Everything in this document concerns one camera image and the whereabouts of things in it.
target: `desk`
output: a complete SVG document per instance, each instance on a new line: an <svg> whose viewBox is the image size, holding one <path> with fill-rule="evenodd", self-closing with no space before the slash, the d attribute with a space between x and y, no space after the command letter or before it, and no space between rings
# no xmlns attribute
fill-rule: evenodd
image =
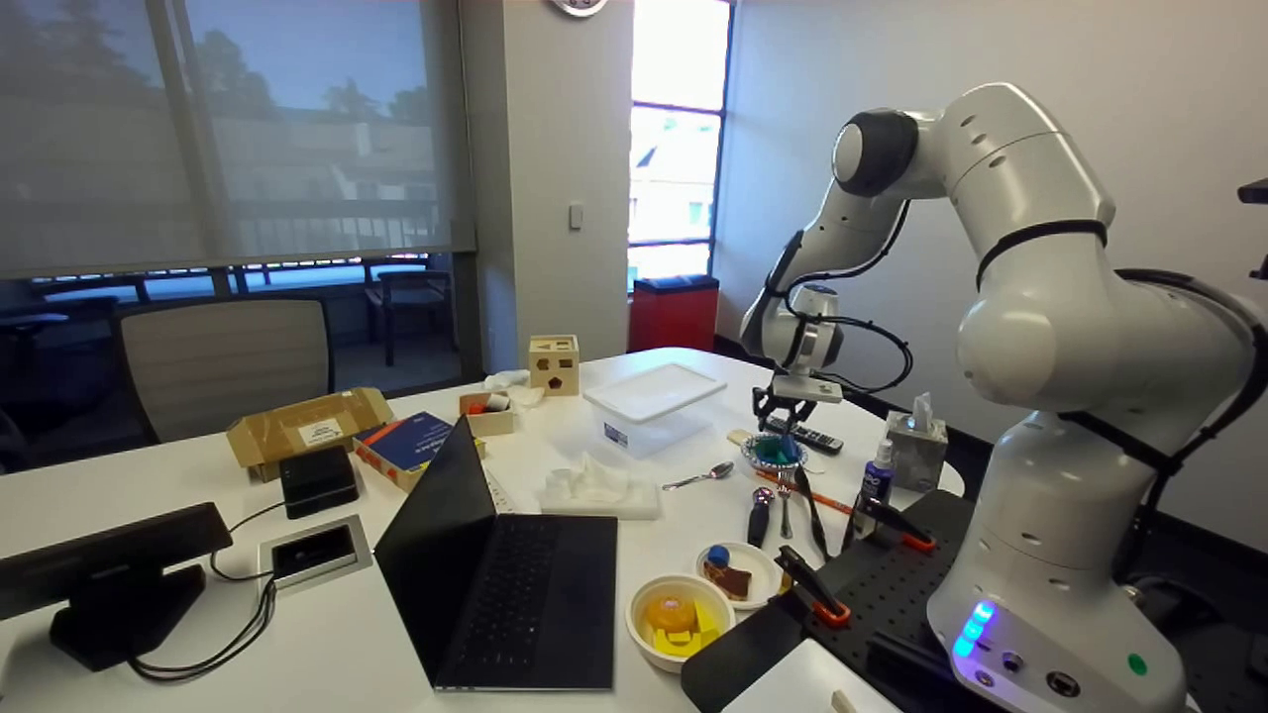
<svg viewBox="0 0 1268 713"><path fill-rule="evenodd" d="M733 460L733 428L754 428L748 387L765 386L770 374L690 354L654 349L609 362L581 364L581 386L634 378L654 364L690 364L723 378L729 387L715 396L718 421L647 460L630 460L609 446L599 431L593 409L581 396L554 396L529 409L517 434L488 440L488 478L505 495L505 510L537 510L537 493L554 469L576 469L577 460L604 464L622 474L651 482L674 482L696 474L723 460ZM420 392L393 401L397 417L437 412L456 421L456 396L467 387ZM835 431L843 450L835 460L814 454L814 486L850 498L859 486L863 460L875 450L883 425L854 405L819 405L814 428ZM949 469L942 486L959 493L963 478ZM86 673L73 656L48 646L48 621L56 605L0 621L0 708L23 713L76 713L76 708L690 708L679 676L647 664L647 656L626 636L626 603L638 582L661 569L694 569L696 552L718 540L747 540L754 482L718 478L666 493L661 518L618 528L618 633L616 693L437 693L408 646L397 605L375 573L375 567L299 588L279 596L275 627L226 671L189 685L147 685L126 664ZM20 555L73 533L103 532L115 524L175 510L200 498L213 498L226 524L260 510L282 498L279 482L245 482L229 454L226 434L175 440L157 446L61 464L43 471L20 471L0 478L0 555ZM406 502L397 486L369 474L365 495L349 506L323 510L315 518L288 524L282 510L238 532L235 552L220 563L226 569L253 569L260 563L260 543L282 533L360 515L369 543L379 540L393 510ZM807 543L807 515L795 510L793 545L819 563ZM828 543L840 543L843 518L819 506ZM253 588L213 582L181 617L181 627L147 655L147 663L200 663L213 655L250 617Z"/></svg>

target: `white wall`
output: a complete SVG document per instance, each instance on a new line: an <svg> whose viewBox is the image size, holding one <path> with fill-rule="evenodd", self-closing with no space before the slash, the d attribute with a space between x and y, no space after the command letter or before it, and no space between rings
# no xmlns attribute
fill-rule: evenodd
<svg viewBox="0 0 1268 713"><path fill-rule="evenodd" d="M718 206L723 333L784 238L826 190L835 128L863 107L942 107L988 81L1025 89L1075 135L1118 201L1114 265L1185 271L1268 314L1268 206L1238 185L1268 173L1268 4L1260 0L741 0L729 135ZM954 324L970 306L976 252L949 201L910 210L897 252L840 284L850 314L917 349L917 378L887 392L935 392L942 417L996 440L1020 412L970 392ZM858 342L859 382L891 362ZM1188 460L1167 510L1268 552L1268 405Z"/></svg>
<svg viewBox="0 0 1268 713"><path fill-rule="evenodd" d="M459 0L477 165L484 364L531 333L626 354L634 4L566 19L546 0Z"/></svg>

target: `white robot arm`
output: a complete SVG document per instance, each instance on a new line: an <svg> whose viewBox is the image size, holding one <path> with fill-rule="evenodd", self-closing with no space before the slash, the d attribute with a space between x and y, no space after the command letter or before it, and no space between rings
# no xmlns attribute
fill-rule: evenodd
<svg viewBox="0 0 1268 713"><path fill-rule="evenodd" d="M1005 708L1181 708L1181 656L1120 596L1114 557L1149 482L1260 396L1264 324L1188 277L1110 271L1110 198L1031 94L990 82L942 115L867 110L840 131L818 223L741 324L781 392L818 401L814 374L835 354L789 329L789 314L835 309L795 309L799 288L879 260L909 198L950 198L978 252L963 378L1035 409L999 440L928 603L954 676Z"/></svg>

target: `black cable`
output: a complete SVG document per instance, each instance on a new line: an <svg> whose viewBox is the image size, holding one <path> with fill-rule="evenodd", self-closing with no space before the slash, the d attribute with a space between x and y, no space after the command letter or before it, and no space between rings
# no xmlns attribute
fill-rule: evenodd
<svg viewBox="0 0 1268 713"><path fill-rule="evenodd" d="M260 510L238 518L229 532L260 518L260 515L268 515L268 510L279 510L279 506L282 506L282 502L268 502L268 506L260 506ZM208 676L208 673L224 671L224 664L235 663L242 648L250 648L250 646L268 631L268 621L275 621L275 603L279 603L279 580L275 580L275 569L226 573L226 569L213 563L213 555L208 555L208 563L212 563L212 569L213 569L220 580L226 580L226 582L257 582L257 580L266 580L260 600L257 600L253 615L245 617L245 627L242 627L220 655L212 655L212 656L201 656L201 663L189 663L189 664L154 664L154 663L142 663L142 656L126 656L126 664L132 664L142 680L150 680L150 685L177 685L177 680L196 680L196 676Z"/></svg>

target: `laptop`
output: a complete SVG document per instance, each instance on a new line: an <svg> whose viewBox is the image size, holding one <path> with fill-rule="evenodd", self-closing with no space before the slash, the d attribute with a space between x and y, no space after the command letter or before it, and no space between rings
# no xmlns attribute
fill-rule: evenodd
<svg viewBox="0 0 1268 713"><path fill-rule="evenodd" d="M375 543L437 688L616 688L616 518L497 515L459 421Z"/></svg>

